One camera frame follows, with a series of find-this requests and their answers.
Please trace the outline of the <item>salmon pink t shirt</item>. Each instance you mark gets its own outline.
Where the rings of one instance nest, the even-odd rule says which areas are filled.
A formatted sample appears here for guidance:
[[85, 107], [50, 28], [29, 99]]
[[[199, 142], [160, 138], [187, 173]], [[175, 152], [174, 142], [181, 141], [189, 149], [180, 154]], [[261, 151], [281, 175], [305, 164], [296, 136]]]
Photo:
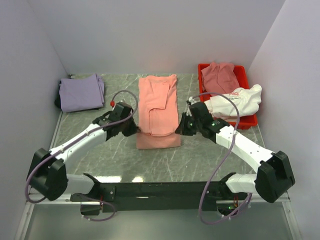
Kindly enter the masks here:
[[148, 75], [138, 82], [138, 127], [136, 148], [166, 149], [181, 146], [175, 131], [179, 126], [177, 76]]

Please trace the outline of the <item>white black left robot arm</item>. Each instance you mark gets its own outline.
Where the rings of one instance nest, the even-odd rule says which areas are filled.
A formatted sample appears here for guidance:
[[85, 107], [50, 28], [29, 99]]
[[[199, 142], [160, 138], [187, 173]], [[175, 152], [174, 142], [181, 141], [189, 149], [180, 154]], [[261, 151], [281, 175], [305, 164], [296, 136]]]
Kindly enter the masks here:
[[68, 174], [68, 169], [89, 150], [122, 133], [129, 137], [138, 132], [133, 108], [118, 102], [111, 111], [96, 118], [84, 131], [50, 150], [40, 148], [33, 156], [26, 179], [27, 187], [54, 201], [64, 193], [82, 195], [88, 201], [104, 199], [101, 183], [88, 173]]

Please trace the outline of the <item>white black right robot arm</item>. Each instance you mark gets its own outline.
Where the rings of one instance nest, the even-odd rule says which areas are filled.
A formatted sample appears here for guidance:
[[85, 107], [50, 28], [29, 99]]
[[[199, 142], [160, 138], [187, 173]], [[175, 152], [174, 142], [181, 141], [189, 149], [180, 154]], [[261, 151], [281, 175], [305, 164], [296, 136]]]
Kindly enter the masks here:
[[253, 174], [230, 173], [220, 182], [219, 193], [230, 200], [237, 193], [258, 194], [268, 203], [274, 203], [295, 183], [289, 157], [283, 151], [273, 152], [249, 140], [227, 121], [214, 119], [203, 102], [196, 102], [184, 112], [176, 134], [193, 136], [196, 133], [225, 147], [253, 170]]

